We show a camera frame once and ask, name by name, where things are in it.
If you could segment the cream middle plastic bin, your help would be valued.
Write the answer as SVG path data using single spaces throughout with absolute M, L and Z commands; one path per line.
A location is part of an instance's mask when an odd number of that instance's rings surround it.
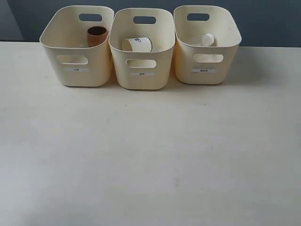
M 151 50 L 130 50 L 122 42 L 151 42 Z M 166 86 L 175 45 L 173 15 L 160 8 L 125 8 L 115 14 L 109 45 L 120 86 L 157 90 Z

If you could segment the cream left plastic bin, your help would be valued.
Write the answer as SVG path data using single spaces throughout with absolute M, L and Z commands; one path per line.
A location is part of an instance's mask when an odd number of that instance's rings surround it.
M 93 26 L 109 31 L 113 19 L 113 9 L 106 6 L 73 5 L 54 14 L 40 43 L 63 85 L 98 87 L 109 80 L 113 62 L 108 40 L 90 47 L 87 31 Z

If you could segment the cream right plastic bin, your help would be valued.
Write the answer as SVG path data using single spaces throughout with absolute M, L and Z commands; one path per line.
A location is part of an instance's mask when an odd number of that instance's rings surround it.
M 242 41 L 231 13 L 219 6 L 183 5 L 174 10 L 174 26 L 177 79 L 198 85 L 223 82 Z M 187 43 L 189 38 L 206 33 L 215 37 L 213 46 L 196 47 Z

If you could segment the cream plastic bin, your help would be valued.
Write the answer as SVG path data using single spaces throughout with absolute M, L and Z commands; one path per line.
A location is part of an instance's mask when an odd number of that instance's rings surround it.
M 151 42 L 151 50 L 130 50 L 122 42 Z M 157 90 L 166 86 L 175 45 L 173 15 L 160 8 L 125 8 L 115 14 L 109 45 L 120 86 Z
M 40 43 L 63 85 L 98 87 L 109 80 L 113 62 L 108 40 L 90 47 L 87 31 L 93 26 L 109 31 L 113 19 L 113 9 L 106 6 L 73 5 L 54 14 Z
M 198 85 L 223 82 L 242 41 L 231 13 L 219 6 L 183 5 L 174 10 L 174 26 L 177 79 Z M 213 46 L 196 47 L 187 43 L 189 38 L 206 33 L 215 37 Z

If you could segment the clear plastic bottle white cap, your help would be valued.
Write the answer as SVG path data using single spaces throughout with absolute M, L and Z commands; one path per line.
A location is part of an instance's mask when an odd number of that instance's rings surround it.
M 187 43 L 196 47 L 210 47 L 213 46 L 215 37 L 211 33 L 203 35 L 196 35 L 188 39 Z

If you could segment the white paper cup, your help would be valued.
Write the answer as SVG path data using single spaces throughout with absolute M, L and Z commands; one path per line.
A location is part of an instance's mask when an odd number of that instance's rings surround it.
M 129 52 L 151 52 L 152 42 L 148 37 L 124 39 L 121 48 Z

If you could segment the brown wooden cup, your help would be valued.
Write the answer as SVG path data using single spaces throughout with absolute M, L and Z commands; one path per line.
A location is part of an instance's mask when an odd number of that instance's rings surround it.
M 87 42 L 89 47 L 95 47 L 105 42 L 109 31 L 102 26 L 93 26 L 87 30 Z

